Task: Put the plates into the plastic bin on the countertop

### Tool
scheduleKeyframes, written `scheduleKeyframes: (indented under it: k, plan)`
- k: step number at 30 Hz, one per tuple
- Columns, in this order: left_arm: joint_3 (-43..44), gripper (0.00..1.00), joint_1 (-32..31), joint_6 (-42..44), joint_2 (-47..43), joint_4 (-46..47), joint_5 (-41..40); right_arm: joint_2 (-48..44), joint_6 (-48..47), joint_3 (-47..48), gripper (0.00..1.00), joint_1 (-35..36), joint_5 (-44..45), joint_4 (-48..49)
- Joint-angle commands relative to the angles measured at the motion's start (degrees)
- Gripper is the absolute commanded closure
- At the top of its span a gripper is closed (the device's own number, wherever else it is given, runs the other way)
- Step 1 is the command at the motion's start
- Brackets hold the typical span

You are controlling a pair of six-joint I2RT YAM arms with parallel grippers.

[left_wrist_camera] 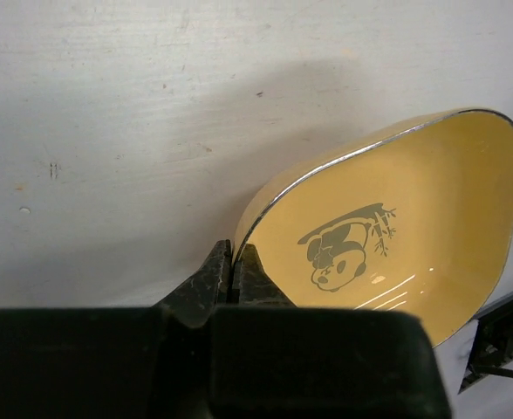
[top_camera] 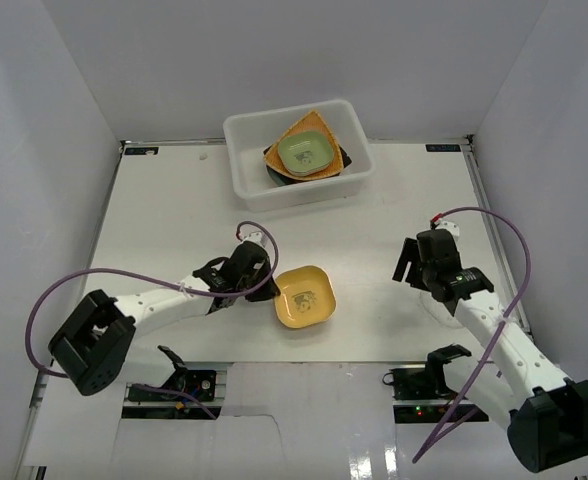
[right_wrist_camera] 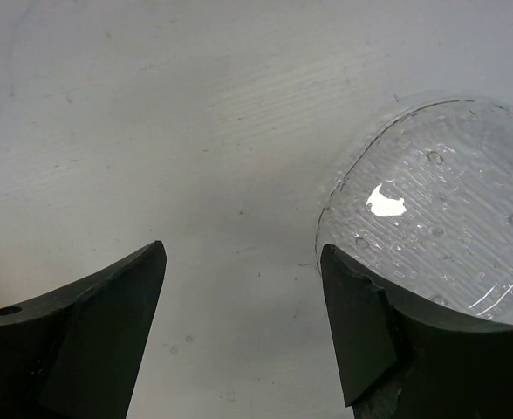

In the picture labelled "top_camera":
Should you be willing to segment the orange fan-shaped plate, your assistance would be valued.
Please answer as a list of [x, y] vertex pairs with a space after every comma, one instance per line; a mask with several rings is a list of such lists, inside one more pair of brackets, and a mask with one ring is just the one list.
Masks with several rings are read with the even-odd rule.
[[263, 152], [270, 177], [282, 186], [339, 176], [343, 149], [325, 119], [311, 110]]

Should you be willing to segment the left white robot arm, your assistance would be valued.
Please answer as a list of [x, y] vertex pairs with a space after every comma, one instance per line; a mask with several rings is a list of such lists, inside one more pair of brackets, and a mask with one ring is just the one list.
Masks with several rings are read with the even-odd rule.
[[266, 244], [267, 236], [254, 231], [231, 256], [210, 261], [173, 288], [119, 297], [94, 290], [54, 334], [48, 350], [83, 396], [122, 382], [176, 398], [185, 387], [185, 362], [164, 345], [150, 349], [134, 342], [181, 320], [229, 308], [239, 298], [262, 302], [278, 296]]

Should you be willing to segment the blue-grey round plate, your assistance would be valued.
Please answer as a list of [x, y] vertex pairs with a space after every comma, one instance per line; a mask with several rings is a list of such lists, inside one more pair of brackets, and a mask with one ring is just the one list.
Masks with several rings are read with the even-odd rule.
[[297, 183], [296, 180], [282, 175], [281, 173], [270, 168], [269, 166], [266, 167], [266, 171], [267, 171], [270, 179], [279, 187], [288, 186], [288, 185], [292, 185], [292, 184]]

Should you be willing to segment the black square yellow plate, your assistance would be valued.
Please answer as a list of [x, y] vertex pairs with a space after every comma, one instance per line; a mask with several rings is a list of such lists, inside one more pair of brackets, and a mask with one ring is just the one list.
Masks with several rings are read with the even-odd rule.
[[268, 171], [286, 178], [290, 183], [296, 183], [339, 176], [343, 170], [352, 164], [352, 159], [342, 147], [339, 148], [339, 151], [340, 153], [338, 156], [335, 157], [326, 168], [313, 171], [309, 175], [303, 176], [294, 175], [285, 168], [277, 152], [276, 145], [271, 145], [265, 148], [262, 151], [262, 154]]

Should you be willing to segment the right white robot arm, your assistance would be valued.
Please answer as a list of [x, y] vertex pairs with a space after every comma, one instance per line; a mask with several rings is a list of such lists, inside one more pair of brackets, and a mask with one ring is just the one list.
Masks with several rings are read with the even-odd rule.
[[430, 352], [425, 384], [433, 396], [455, 392], [479, 407], [532, 473], [588, 456], [588, 381], [572, 380], [506, 315], [485, 274], [462, 266], [450, 231], [406, 239], [393, 278], [429, 293], [485, 349], [480, 359], [457, 344]]

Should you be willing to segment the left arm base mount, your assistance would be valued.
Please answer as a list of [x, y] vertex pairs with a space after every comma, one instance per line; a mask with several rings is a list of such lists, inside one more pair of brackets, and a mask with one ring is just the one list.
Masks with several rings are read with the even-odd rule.
[[182, 395], [129, 388], [122, 409], [124, 419], [215, 420], [222, 398], [217, 394], [216, 370], [189, 370], [170, 378], [163, 390]]

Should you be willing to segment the green panda square dish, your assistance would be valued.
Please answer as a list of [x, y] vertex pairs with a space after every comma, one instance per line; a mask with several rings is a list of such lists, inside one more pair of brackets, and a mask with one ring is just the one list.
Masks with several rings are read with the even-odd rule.
[[286, 136], [278, 143], [277, 151], [285, 168], [300, 176], [324, 169], [334, 159], [330, 141], [318, 130]]

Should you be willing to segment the yellow panda square dish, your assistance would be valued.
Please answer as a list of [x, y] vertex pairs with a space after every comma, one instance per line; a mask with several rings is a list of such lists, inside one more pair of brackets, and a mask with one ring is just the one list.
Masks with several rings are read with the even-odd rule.
[[320, 267], [307, 265], [283, 272], [275, 283], [280, 290], [274, 298], [276, 316], [285, 327], [311, 327], [326, 322], [334, 314], [334, 290]]

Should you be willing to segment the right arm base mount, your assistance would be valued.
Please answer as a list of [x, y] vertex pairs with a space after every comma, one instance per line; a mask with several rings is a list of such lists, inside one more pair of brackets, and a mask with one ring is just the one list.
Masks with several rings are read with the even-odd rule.
[[382, 383], [393, 391], [393, 414], [396, 425], [436, 425], [447, 413], [457, 393], [438, 393], [435, 383], [423, 367], [390, 369]]

